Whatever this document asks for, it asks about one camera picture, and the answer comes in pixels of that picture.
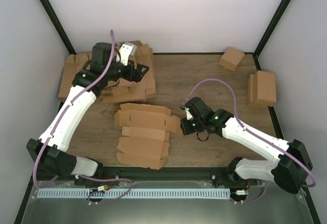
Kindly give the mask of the stack of flat cardboard blanks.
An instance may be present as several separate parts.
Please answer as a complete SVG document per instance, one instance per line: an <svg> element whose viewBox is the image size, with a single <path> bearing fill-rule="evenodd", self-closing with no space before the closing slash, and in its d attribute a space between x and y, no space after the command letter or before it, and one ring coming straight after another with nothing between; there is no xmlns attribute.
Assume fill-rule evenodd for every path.
<svg viewBox="0 0 327 224"><path fill-rule="evenodd" d="M129 57L135 64L142 64L149 67L140 82L128 82L120 79L120 82L110 81L107 87L101 92L100 100L104 103L123 103L134 101L146 101L156 97L156 85L154 74L153 51L148 44L142 44L136 40L131 43L137 46L136 53ZM59 87L58 97L65 101L75 74L78 73L86 61L91 59L91 52L69 55L64 63L63 74Z"/></svg>

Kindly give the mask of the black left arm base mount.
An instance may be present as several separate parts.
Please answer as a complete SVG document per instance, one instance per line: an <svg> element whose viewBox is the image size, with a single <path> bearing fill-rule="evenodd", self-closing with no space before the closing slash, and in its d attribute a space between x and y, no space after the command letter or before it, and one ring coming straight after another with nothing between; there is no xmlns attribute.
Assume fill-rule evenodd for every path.
<svg viewBox="0 0 327 224"><path fill-rule="evenodd" d="M117 183L111 182L111 181L106 181L106 182L99 182L95 181L95 179L98 180L111 180L111 179L118 179L119 175L117 172L110 173L109 171L100 171L96 172L94 176L86 176L86 177L81 177L79 176L77 179L74 180L75 186L85 186L85 187L98 187L101 185L117 185Z"/></svg>

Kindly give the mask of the black aluminium frame rail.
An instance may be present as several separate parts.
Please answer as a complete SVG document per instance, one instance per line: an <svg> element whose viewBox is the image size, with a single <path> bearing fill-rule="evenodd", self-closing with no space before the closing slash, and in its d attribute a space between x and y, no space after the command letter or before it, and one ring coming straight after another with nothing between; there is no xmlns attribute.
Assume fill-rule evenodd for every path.
<svg viewBox="0 0 327 224"><path fill-rule="evenodd" d="M117 167L103 166L97 170L117 172L119 178L127 178L133 181L173 181L173 180L204 180L211 181L210 170L214 167L163 167L159 170L140 167Z"/></svg>

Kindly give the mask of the brown cardboard box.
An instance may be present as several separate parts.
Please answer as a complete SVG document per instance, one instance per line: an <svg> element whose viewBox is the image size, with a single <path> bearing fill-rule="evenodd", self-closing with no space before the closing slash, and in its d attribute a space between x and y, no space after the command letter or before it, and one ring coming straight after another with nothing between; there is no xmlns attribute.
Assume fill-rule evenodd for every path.
<svg viewBox="0 0 327 224"><path fill-rule="evenodd" d="M124 103L114 115L122 129L116 154L121 164L159 170L169 155L170 134L182 135L180 118L164 106Z"/></svg>

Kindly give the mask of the black left corner frame post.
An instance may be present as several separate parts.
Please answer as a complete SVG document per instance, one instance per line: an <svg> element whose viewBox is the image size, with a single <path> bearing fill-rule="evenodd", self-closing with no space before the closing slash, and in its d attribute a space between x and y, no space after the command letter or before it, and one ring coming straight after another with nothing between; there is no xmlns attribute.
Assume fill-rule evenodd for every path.
<svg viewBox="0 0 327 224"><path fill-rule="evenodd" d="M41 5L43 6L47 16L49 17L53 27L55 28L56 32L58 33L62 43L64 44L66 50L69 54L76 54L76 51L69 40L68 35L66 34L66 31L64 30L64 27L62 26L51 2L49 0L39 0Z"/></svg>

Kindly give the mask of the small folded cardboard box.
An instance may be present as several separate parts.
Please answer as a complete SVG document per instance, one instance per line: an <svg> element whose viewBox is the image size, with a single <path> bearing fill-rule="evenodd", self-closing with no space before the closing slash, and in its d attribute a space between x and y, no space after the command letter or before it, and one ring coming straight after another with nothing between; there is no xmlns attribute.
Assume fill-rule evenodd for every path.
<svg viewBox="0 0 327 224"><path fill-rule="evenodd" d="M228 70L235 71L244 56L244 52L234 47L228 47L226 52L220 58L219 65Z"/></svg>

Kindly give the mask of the black right corner frame post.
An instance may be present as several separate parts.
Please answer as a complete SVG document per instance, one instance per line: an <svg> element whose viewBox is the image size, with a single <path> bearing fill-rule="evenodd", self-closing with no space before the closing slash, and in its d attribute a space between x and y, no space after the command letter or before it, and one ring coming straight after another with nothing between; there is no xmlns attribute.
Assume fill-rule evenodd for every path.
<svg viewBox="0 0 327 224"><path fill-rule="evenodd" d="M266 44L268 43L271 35L273 34L275 28L277 27L280 19L282 18L284 12L286 11L288 5L290 4L291 0L281 0L279 3L273 17L271 18L262 38L260 39L255 51L254 55L259 57L263 49L265 48Z"/></svg>

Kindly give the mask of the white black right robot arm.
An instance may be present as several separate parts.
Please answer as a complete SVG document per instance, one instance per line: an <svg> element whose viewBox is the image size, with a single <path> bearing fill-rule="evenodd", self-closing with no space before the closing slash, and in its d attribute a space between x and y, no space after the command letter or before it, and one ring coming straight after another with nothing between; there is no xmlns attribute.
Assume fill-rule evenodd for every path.
<svg viewBox="0 0 327 224"><path fill-rule="evenodd" d="M263 160L234 158L227 167L230 183L237 185L248 179L270 181L292 194L297 194L304 186L313 165L301 141L288 142L263 133L224 109L213 111L199 97L190 99L180 108L186 113L180 121L184 135L216 134L264 157Z"/></svg>

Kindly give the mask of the large folded cardboard box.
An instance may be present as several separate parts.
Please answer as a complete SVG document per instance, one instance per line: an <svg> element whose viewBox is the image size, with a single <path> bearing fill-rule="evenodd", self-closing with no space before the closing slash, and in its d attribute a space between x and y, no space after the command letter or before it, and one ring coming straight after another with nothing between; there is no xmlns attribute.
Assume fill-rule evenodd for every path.
<svg viewBox="0 0 327 224"><path fill-rule="evenodd" d="M247 104L251 107L273 107L276 103L276 75L258 70L247 82Z"/></svg>

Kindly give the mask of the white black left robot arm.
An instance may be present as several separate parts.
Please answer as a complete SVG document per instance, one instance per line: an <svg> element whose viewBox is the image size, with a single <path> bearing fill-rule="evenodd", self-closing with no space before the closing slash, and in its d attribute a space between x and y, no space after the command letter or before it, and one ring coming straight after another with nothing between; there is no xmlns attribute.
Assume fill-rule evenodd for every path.
<svg viewBox="0 0 327 224"><path fill-rule="evenodd" d="M96 43L91 59L75 75L68 96L50 126L38 139L27 142L27 150L34 161L32 176L39 167L59 177L84 175L93 185L104 180L99 162L67 153L69 143L88 108L96 101L110 81L124 79L140 82L149 67L136 64L129 58L137 46L130 42L114 48L110 43Z"/></svg>

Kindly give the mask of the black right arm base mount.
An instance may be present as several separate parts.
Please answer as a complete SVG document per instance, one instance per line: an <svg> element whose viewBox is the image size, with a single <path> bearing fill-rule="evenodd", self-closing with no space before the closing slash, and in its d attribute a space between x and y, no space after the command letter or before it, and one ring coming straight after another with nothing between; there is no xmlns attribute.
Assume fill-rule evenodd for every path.
<svg viewBox="0 0 327 224"><path fill-rule="evenodd" d="M227 167L212 168L210 170L212 185L216 188L219 186L225 188L246 186L248 180L241 178L235 171L236 165L242 159L242 157L235 157Z"/></svg>

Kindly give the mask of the black corner frame post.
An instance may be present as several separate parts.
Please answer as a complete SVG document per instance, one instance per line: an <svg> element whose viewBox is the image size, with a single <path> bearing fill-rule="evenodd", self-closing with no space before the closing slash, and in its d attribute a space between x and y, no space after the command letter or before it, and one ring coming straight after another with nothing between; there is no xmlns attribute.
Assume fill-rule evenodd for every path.
<svg viewBox="0 0 327 224"><path fill-rule="evenodd" d="M273 34L275 28L277 27L280 19L282 18L284 12L286 11L288 5L290 4L291 0L281 0L279 3L273 17L271 18L262 38L260 39L255 51L254 55L259 57L263 49L265 48L266 44L268 43L271 35Z"/></svg>
<svg viewBox="0 0 327 224"><path fill-rule="evenodd" d="M69 40L68 35L66 34L66 31L64 30L64 27L62 26L51 2L49 0L39 0L41 5L43 6L47 16L49 17L53 27L55 28L56 32L58 33L62 43L64 44L66 50L69 54L76 54L76 51Z"/></svg>

